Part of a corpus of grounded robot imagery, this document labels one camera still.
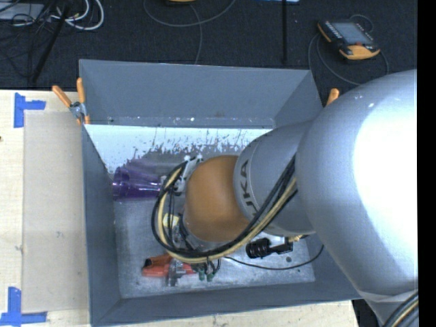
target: red object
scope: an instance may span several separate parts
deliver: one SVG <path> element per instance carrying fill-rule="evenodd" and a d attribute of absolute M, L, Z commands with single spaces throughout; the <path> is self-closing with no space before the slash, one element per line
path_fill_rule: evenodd
<path fill-rule="evenodd" d="M 167 277 L 170 263 L 173 258 L 169 254 L 148 258 L 146 265 L 142 268 L 142 276 L 145 277 Z M 195 274 L 189 264 L 183 263 L 183 270 L 186 274 Z"/>

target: gray robot arm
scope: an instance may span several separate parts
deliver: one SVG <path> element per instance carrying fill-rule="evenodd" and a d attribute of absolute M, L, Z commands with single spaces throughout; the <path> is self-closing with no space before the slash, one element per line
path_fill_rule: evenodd
<path fill-rule="evenodd" d="M 382 323 L 418 292 L 416 74 L 373 80 L 314 121 L 272 130 L 240 154 L 234 171 L 250 219 L 295 159 L 298 193 L 264 231 L 316 232 Z"/>

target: black tripod leg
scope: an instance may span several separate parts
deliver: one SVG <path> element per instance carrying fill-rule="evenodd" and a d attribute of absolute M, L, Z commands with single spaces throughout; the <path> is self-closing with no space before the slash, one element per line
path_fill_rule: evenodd
<path fill-rule="evenodd" d="M 287 65 L 287 0 L 281 0 L 281 15 L 283 27 L 283 64 Z"/>
<path fill-rule="evenodd" d="M 40 61 L 38 62 L 38 64 L 36 65 L 35 68 L 35 73 L 32 75 L 31 77 L 31 84 L 32 85 L 36 85 L 36 81 L 37 79 L 40 77 L 42 68 L 44 68 L 44 65 L 46 64 L 47 58 L 53 48 L 53 45 L 56 42 L 56 39 L 59 35 L 59 33 L 62 30 L 62 27 L 65 23 L 65 19 L 67 18 L 67 16 L 69 15 L 69 11 L 71 10 L 72 6 L 73 6 L 74 0 L 66 0 L 65 2 L 65 7 L 63 9 L 62 15 L 61 15 L 61 19 L 59 20 L 58 25 L 56 26 L 56 29 L 54 30 L 54 33 L 46 47 L 46 49 L 44 50 L 44 53 L 42 54 Z"/>

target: purple cup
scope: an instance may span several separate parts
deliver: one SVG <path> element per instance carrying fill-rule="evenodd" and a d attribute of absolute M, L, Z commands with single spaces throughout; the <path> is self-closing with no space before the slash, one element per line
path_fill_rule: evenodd
<path fill-rule="evenodd" d="M 140 161 L 129 161 L 115 170 L 112 182 L 114 200 L 156 198 L 161 189 L 161 179 L 154 168 Z"/>

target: bin floor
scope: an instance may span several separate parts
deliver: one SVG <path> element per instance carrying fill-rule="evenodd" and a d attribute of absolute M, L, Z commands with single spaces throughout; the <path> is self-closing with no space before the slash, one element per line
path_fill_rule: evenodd
<path fill-rule="evenodd" d="M 165 253 L 151 231 L 154 203 L 154 200 L 114 202 L 119 283 L 123 298 L 315 281 L 311 264 L 277 271 L 252 268 L 227 259 L 221 260 L 221 268 L 211 282 L 200 281 L 197 274 L 190 274 L 184 275 L 176 286 L 170 287 L 166 285 L 164 278 L 143 277 L 141 269 L 145 259 Z M 272 254 L 263 259 L 250 259 L 245 253 L 245 247 L 241 247 L 231 257 L 246 263 L 275 268 L 292 266 L 310 259 L 304 239 L 294 244 L 293 252 L 282 255 Z"/>

